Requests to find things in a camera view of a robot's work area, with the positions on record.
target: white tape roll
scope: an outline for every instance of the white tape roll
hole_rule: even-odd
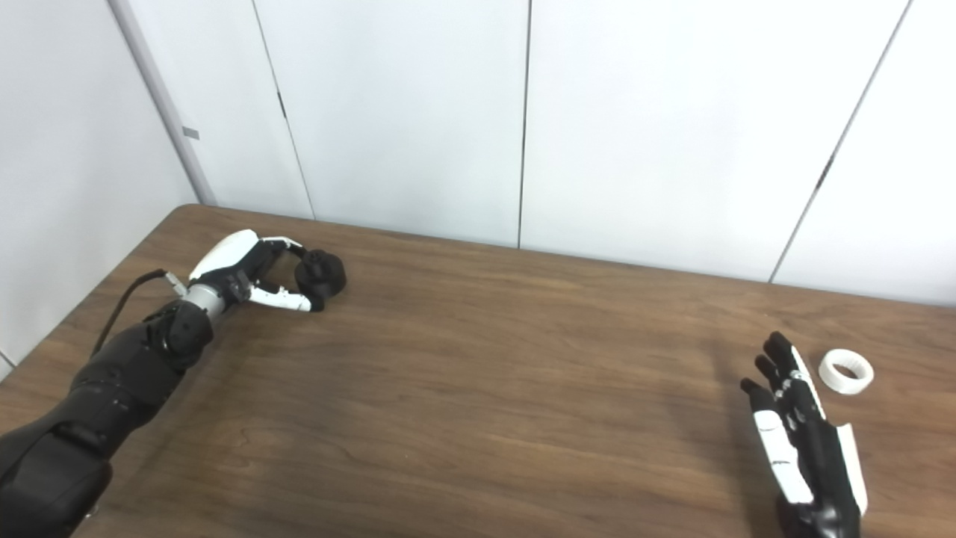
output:
[[[856,378],[843,375],[837,366],[851,371]],[[820,362],[820,379],[841,394],[859,394],[873,382],[873,367],[855,351],[833,349]]]

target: white cabinet door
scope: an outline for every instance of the white cabinet door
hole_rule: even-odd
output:
[[[904,4],[534,2],[521,246],[768,280]]]
[[[319,219],[515,245],[526,0],[258,0]]]
[[[8,363],[3,357],[0,357],[0,381],[3,381],[4,377],[7,377],[7,375],[9,375],[12,371],[13,367],[10,365],[10,363]]]
[[[106,3],[0,2],[0,346],[11,361],[195,201]]]
[[[956,306],[954,21],[913,2],[775,282]]]
[[[313,218],[252,2],[113,0],[133,13],[217,205]]]

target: wood grain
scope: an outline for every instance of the wood grain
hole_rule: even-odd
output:
[[[776,536],[737,389],[775,329],[876,369],[821,388],[857,432],[864,535],[956,528],[956,311],[199,206],[0,385],[0,431],[65,393],[131,279],[245,227],[340,255],[349,286],[321,314],[228,316],[78,536]],[[141,290],[118,326],[170,297]]]

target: robotic hand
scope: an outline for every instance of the robotic hand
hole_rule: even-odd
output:
[[[787,538],[859,538],[866,486],[850,424],[834,427],[796,348],[779,332],[756,367],[771,391],[744,378],[753,420],[780,485],[777,518]]]
[[[290,251],[300,293],[263,280]],[[181,297],[117,334],[110,326],[136,286],[166,277]],[[212,324],[246,301],[318,312],[345,287],[337,257],[287,237],[236,232],[217,244],[183,286],[163,270],[126,291],[67,396],[31,424],[0,436],[0,538],[66,538],[95,507],[113,475],[110,458],[149,422],[213,337]]]

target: robotic forearm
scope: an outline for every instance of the robotic forearm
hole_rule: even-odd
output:
[[[262,280],[286,250],[302,258],[295,269],[301,293]],[[156,416],[227,309],[252,301],[317,312],[344,286],[341,261],[322,251],[252,230],[224,239],[196,266],[180,299],[114,336],[62,402],[0,437],[0,537],[74,532],[112,478],[110,458]]]

